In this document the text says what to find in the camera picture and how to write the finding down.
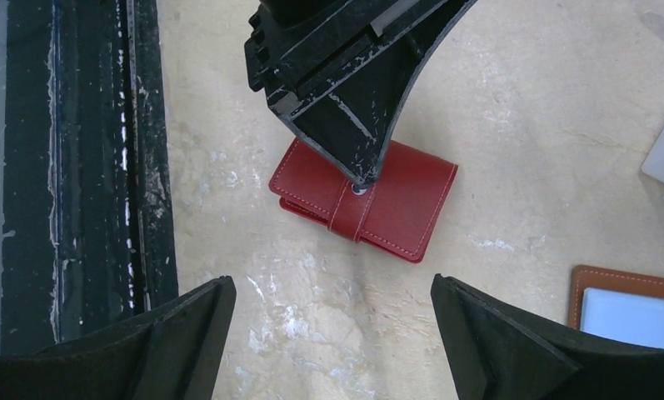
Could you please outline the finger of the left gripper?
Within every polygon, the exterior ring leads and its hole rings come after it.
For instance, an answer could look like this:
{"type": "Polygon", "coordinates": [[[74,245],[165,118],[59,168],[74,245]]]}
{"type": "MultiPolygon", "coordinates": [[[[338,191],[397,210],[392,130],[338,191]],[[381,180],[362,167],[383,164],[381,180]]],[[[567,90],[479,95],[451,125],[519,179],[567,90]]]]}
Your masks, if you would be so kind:
{"type": "Polygon", "coordinates": [[[262,1],[244,45],[249,86],[297,138],[372,185],[415,81],[472,5],[262,1]]]}

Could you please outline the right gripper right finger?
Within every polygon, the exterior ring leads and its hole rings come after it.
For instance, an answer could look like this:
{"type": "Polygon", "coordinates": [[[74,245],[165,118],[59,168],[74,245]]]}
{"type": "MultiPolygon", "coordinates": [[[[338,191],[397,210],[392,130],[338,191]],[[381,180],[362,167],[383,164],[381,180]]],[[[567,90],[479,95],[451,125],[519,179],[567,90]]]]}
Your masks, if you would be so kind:
{"type": "Polygon", "coordinates": [[[432,304],[460,399],[664,399],[664,349],[561,325],[437,274],[432,304]]]}

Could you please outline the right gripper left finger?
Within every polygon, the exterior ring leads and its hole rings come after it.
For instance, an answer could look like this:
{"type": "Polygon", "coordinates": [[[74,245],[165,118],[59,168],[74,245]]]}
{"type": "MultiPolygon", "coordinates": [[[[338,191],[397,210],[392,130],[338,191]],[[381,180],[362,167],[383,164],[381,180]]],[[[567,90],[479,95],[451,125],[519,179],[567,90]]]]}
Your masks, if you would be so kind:
{"type": "Polygon", "coordinates": [[[78,339],[0,356],[0,399],[209,399],[236,297],[223,276],[78,339]]]}

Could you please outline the red card holder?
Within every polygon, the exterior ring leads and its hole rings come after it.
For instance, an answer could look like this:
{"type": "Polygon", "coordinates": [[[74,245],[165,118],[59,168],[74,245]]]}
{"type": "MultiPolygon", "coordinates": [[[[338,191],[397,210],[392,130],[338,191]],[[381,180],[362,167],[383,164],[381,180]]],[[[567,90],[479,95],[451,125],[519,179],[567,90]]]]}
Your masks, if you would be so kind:
{"type": "Polygon", "coordinates": [[[342,238],[410,263],[426,254],[458,166],[393,141],[379,180],[357,189],[301,140],[292,142],[269,183],[281,208],[342,238]]]}

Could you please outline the open brown card holder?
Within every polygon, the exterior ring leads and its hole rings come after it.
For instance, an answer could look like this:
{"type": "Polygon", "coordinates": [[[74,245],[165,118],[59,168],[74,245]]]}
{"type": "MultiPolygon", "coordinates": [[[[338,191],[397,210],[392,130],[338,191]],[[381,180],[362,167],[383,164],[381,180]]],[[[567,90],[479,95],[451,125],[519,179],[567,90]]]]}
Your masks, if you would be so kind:
{"type": "Polygon", "coordinates": [[[567,324],[622,343],[664,349],[664,277],[578,265],[567,324]]]}

